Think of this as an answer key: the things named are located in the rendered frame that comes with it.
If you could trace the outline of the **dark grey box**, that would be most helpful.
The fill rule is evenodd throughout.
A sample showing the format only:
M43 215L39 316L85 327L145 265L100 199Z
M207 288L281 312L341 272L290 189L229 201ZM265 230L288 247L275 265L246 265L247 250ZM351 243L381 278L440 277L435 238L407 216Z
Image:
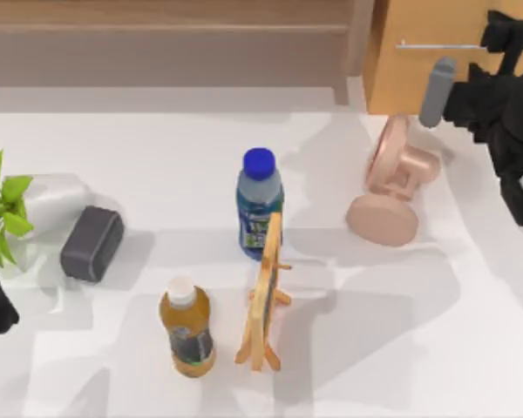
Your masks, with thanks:
M124 237L119 212L87 206L80 214L60 252L66 276L91 283L100 282Z

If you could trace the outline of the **blue cap bottle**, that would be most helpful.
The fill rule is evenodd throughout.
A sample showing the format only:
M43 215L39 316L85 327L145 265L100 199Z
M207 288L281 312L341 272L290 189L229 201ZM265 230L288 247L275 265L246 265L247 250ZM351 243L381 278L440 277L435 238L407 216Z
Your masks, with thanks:
M242 158L236 186L239 245L253 260L261 260L269 217L282 213L284 188L275 155L265 147L251 148Z

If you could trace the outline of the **white pot green plant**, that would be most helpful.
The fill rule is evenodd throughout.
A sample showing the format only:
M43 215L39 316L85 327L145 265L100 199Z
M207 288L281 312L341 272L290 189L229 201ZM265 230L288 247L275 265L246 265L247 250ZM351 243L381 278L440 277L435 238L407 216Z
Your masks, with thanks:
M92 192L74 173L2 174L0 151L0 267L16 265L9 238L33 238L76 218Z

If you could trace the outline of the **wooden framed blackboard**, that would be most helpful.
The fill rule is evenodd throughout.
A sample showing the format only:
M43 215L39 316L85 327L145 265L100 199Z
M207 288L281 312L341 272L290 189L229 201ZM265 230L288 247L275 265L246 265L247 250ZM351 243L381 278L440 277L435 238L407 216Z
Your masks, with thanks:
M264 362L278 372L282 364L269 343L269 330L276 305L289 306L291 297L278 288L280 271L291 265L280 261L282 248L282 214L272 212L263 247L260 269L254 288L248 294L248 315L241 345L234 356L236 364L251 360L251 369L260 372Z

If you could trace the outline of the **wooden cupboard door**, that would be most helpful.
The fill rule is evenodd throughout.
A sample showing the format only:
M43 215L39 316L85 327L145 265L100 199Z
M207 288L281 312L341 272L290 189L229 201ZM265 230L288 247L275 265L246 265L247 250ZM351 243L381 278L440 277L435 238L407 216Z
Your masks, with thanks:
M494 73L500 54L484 50L399 50L410 44L479 44L487 11L523 19L523 0L375 0L363 63L363 86L370 114L420 111L429 73L441 57L457 60L457 80L474 62Z

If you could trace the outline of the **yellow bottle white cap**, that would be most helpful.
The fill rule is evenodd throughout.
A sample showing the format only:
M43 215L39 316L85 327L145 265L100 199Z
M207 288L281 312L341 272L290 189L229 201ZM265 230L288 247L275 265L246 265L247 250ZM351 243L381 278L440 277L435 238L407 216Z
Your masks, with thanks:
M159 312L178 372L190 378L207 374L215 361L207 293L190 278L177 276L167 283Z

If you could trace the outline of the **pink desk fan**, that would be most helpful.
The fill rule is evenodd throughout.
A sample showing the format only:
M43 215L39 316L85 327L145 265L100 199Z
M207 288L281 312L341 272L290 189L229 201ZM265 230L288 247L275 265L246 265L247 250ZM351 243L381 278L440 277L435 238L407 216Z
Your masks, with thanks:
M365 170L365 192L345 214L354 234L382 246L403 246L415 238L419 221L410 201L440 171L438 157L409 144L409 128L404 114L387 118Z

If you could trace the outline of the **wooden open shelves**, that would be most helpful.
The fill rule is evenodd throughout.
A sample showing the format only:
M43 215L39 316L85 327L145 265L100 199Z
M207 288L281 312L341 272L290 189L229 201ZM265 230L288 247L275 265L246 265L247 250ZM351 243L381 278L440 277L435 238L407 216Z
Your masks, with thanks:
M377 0L0 0L0 87L328 88Z

